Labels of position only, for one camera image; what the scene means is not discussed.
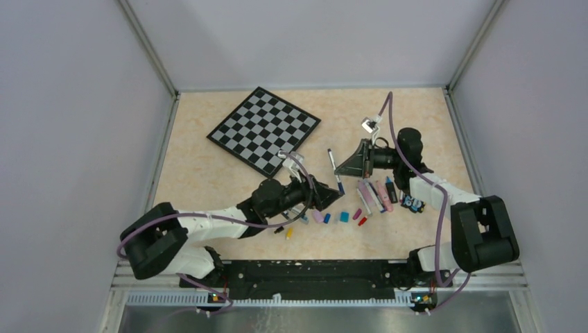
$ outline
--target pink marker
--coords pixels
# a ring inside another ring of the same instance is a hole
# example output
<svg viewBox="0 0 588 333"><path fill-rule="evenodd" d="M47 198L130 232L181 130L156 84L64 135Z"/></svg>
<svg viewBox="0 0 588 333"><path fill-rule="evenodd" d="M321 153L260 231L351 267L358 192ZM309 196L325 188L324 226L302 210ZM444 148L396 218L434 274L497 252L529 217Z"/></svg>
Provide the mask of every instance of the pink marker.
<svg viewBox="0 0 588 333"><path fill-rule="evenodd" d="M382 199L382 203L386 210L389 212L393 211L394 207L392 206L392 201L390 201L386 187L379 180L376 181L376 187L378 188L378 194L380 194L380 199Z"/></svg>
<svg viewBox="0 0 588 333"><path fill-rule="evenodd" d="M358 180L357 181L357 188L361 192L361 195L363 196L363 198L365 199L365 202L367 202L368 205L371 205L374 203L374 200L372 199L372 195L370 194L370 190L368 190L368 188L365 186L364 182L362 182L361 180Z"/></svg>
<svg viewBox="0 0 588 333"><path fill-rule="evenodd" d="M353 219L357 220L357 218L359 218L360 215L361 215L361 208L358 208L357 212L355 212L355 214L353 214Z"/></svg>

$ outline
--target pen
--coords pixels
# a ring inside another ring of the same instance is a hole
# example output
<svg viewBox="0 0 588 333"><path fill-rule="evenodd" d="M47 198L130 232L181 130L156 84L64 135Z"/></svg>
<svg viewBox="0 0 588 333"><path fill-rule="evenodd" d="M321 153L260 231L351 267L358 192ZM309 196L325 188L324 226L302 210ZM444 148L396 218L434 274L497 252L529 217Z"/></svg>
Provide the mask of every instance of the pen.
<svg viewBox="0 0 588 333"><path fill-rule="evenodd" d="M368 203L365 202L365 199L363 197L363 194L361 194L361 191L359 191L359 189L355 189L355 190L357 190L357 194L359 194L359 198L361 199L361 202L365 206L365 211L367 212L367 215L372 215L372 210L370 209L370 206L368 206Z"/></svg>
<svg viewBox="0 0 588 333"><path fill-rule="evenodd" d="M335 165L335 159L333 158L333 151L330 148L328 148L327 153L329 154L329 160L331 160L331 165L333 166L333 171L335 171L337 169L337 166ZM339 177L339 175L335 175L335 180L337 180L337 185L339 186L339 192L341 192L341 194L345 194L345 190L343 189L343 183L341 182L341 177Z"/></svg>

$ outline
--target marble tabletop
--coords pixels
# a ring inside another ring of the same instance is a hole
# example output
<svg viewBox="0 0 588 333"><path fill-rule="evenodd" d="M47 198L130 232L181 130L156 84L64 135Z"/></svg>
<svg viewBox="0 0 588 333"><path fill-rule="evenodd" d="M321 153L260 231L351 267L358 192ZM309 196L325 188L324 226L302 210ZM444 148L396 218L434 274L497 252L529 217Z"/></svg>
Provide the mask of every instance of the marble tabletop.
<svg viewBox="0 0 588 333"><path fill-rule="evenodd" d="M276 95L321 118L319 126L297 150L304 165L320 182L337 184L327 156L331 148L337 163L349 157L359 140L368 137L360 122L380 110L389 89L274 90ZM394 125L399 130L414 127L422 133L423 161L437 174L471 191L465 163L440 88L392 89ZM178 210L219 210L246 198L265 178L209 141L206 136L250 93L203 92L181 95L167 148L155 203L172 202ZM390 141L388 117L381 123L381 136ZM374 170L372 179L383 180L391 170ZM289 182L282 168L275 176ZM312 220L292 224L286 231L265 230L248 239L212 239L202 245L214 247L223 259L406 259L408 251L430 245L435 239L438 212L426 207L414 214L395 205L394 212L374 214L361 227L358 220L338 222L345 210L353 215L362 207L355 192L357 178L343 177L347 195L323 213L331 213L329 224ZM270 223L284 218L276 216ZM446 220L443 240L449 240Z"/></svg>

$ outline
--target white robotic arm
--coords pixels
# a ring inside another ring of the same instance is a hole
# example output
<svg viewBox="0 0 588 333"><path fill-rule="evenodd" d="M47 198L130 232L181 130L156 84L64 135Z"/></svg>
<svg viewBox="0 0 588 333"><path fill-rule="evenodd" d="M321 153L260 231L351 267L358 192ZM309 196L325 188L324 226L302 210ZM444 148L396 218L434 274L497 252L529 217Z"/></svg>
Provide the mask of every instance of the white robotic arm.
<svg viewBox="0 0 588 333"><path fill-rule="evenodd" d="M302 160L296 153L288 154L284 166L291 173L290 184L284 186L277 180L264 180L250 198L224 210L183 212L175 210L170 203L160 203L121 234L117 252L124 257L121 254L124 248L139 280L160 273L183 273L203 279L221 267L222 262L214 249L198 247L198 242L220 237L252 237L263 229L293 222L307 208L323 210L342 196L338 190L306 174ZM300 203L305 203L306 208L294 219L268 225L268 218Z"/></svg>

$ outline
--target blue object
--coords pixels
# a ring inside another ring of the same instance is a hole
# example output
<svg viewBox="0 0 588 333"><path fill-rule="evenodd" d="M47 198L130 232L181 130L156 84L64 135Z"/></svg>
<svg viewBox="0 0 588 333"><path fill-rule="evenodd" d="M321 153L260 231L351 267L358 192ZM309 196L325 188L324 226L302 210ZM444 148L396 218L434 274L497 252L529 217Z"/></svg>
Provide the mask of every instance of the blue object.
<svg viewBox="0 0 588 333"><path fill-rule="evenodd" d="M348 212L341 212L341 217L339 218L341 222L349 222L349 213Z"/></svg>

